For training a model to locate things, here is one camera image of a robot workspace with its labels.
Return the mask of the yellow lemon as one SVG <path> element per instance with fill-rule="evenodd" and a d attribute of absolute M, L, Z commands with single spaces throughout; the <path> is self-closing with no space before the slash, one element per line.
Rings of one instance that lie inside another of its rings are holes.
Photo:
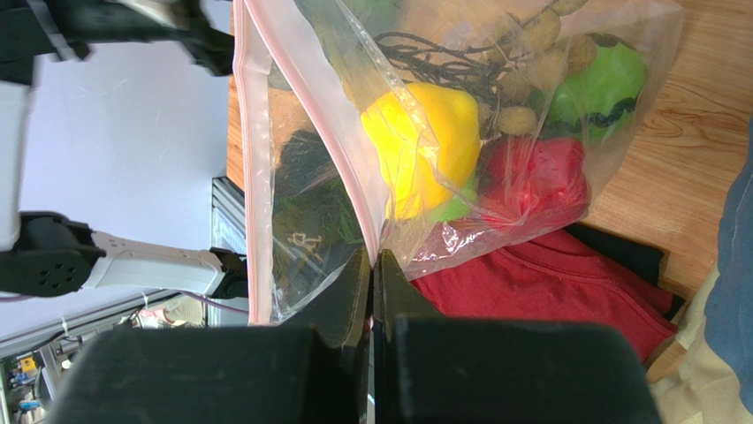
<path fill-rule="evenodd" d="M 448 201 L 442 182 L 463 186 L 480 154 L 478 103 L 469 93 L 424 82 L 406 84 L 411 98 L 386 93 L 361 113 L 361 125 L 393 190 L 388 214 L 418 217 Z"/>

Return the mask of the red bell pepper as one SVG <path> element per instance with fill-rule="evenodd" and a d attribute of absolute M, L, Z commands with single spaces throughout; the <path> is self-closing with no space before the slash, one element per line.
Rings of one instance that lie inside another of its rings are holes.
<path fill-rule="evenodd" d="M 573 138 L 499 138 L 482 153 L 478 215 L 492 228 L 557 229 L 590 203 L 583 144 Z"/>

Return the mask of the brown longan bunch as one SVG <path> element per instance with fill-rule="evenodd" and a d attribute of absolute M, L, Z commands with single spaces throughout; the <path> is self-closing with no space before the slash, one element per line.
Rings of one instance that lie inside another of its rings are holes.
<path fill-rule="evenodd" d="M 460 90 L 478 103 L 482 138 L 530 135 L 538 127 L 539 107 L 529 97 L 559 86 L 596 58 L 589 34 L 562 36 L 563 18 L 583 1 L 548 1 L 536 11 L 507 12 L 479 35 L 453 47 L 427 35 L 392 30 L 374 41 L 405 82 Z"/>

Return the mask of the green apple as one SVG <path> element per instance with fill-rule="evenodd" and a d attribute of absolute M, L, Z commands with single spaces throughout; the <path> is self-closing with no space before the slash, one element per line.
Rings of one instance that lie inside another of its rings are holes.
<path fill-rule="evenodd" d="M 454 195 L 445 205 L 434 208 L 430 219 L 435 223 L 449 222 L 468 215 L 477 198 L 476 178 L 470 177 L 460 189 L 460 196 Z"/>

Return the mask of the dark red folded cloth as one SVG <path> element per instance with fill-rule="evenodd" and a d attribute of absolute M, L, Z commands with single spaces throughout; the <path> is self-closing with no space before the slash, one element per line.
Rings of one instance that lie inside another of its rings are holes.
<path fill-rule="evenodd" d="M 451 317 L 611 326 L 641 360 L 677 332 L 672 320 L 684 303 L 565 229 L 499 248 L 411 283 Z"/>

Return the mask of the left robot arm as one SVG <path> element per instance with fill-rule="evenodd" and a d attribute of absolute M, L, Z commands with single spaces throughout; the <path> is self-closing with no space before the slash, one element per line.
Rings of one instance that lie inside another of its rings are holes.
<path fill-rule="evenodd" d="M 235 42 L 197 1 L 4 1 L 1 4 L 1 289 L 7 299 L 141 286 L 212 299 L 248 295 L 247 259 L 221 248 L 179 249 L 93 231 L 49 211 L 19 208 L 34 61 L 85 59 L 95 44 L 180 43 L 218 77 Z"/>

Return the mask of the clear zip top bag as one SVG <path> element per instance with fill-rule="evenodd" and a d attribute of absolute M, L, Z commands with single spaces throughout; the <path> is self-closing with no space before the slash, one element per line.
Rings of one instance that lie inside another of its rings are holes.
<path fill-rule="evenodd" d="M 529 99 L 541 115 L 530 135 L 482 138 L 475 170 L 477 198 L 465 217 L 435 223 L 429 210 L 399 220 L 388 214 L 393 190 L 384 181 L 376 148 L 361 113 L 393 92 L 411 98 L 399 73 L 377 47 L 376 35 L 397 30 L 427 35 L 457 47 L 491 32 L 507 12 L 523 15 L 548 1 L 238 1 L 233 70 L 240 106 L 241 146 L 249 259 L 250 324 L 278 323 L 297 314 L 341 273 L 328 277 L 293 311 L 282 314 L 274 294 L 274 171 L 282 145 L 297 130 L 319 134 L 354 207 L 369 261 L 391 251 L 411 278 L 454 268 L 503 246 L 560 228 L 530 232 L 495 229 L 479 215 L 482 153 L 499 138 L 544 138 L 542 129 L 556 87 Z M 632 45 L 648 76 L 631 121 L 604 143 L 581 141 L 591 205 L 624 161 L 672 66 L 684 20 L 674 1 L 583 1 L 562 20 L 562 36 L 608 33 Z"/>

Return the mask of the plaid pillow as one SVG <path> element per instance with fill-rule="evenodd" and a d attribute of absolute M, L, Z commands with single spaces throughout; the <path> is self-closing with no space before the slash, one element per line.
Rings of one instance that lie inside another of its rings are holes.
<path fill-rule="evenodd" d="M 681 317 L 686 354 L 652 384 L 665 423 L 752 421 L 752 158 L 730 186 L 718 259 Z"/>

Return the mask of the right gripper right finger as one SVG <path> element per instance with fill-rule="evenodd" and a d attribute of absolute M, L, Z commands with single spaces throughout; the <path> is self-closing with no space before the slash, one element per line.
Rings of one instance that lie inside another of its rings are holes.
<path fill-rule="evenodd" d="M 444 316 L 391 251 L 373 271 L 378 423 L 658 423 L 643 367 L 605 325 Z"/>

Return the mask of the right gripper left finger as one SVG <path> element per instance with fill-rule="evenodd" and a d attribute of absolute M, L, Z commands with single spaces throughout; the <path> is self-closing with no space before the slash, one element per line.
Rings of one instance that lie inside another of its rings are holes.
<path fill-rule="evenodd" d="M 370 263 L 279 325 L 115 329 L 77 358 L 50 423 L 363 423 Z"/>

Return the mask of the green watermelon toy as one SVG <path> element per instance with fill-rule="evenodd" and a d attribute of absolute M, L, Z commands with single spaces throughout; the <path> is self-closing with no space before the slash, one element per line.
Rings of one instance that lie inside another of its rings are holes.
<path fill-rule="evenodd" d="M 544 120 L 544 138 L 604 143 L 632 120 L 648 71 L 643 57 L 616 35 L 589 34 L 596 57 L 556 90 Z"/>

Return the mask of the black folded cloth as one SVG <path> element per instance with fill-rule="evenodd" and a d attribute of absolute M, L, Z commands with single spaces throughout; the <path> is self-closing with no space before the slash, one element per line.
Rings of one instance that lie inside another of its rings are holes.
<path fill-rule="evenodd" d="M 580 223 L 568 225 L 565 231 L 584 245 L 632 271 L 643 281 L 662 291 L 659 278 L 663 270 L 662 262 L 665 254 L 660 249 Z"/>

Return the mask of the black baseball cap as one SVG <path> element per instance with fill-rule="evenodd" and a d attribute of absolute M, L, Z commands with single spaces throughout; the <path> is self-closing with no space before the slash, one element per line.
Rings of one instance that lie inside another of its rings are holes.
<path fill-rule="evenodd" d="M 297 130 L 274 171 L 273 269 L 287 314 L 345 265 L 364 238 L 354 207 L 317 132 Z"/>

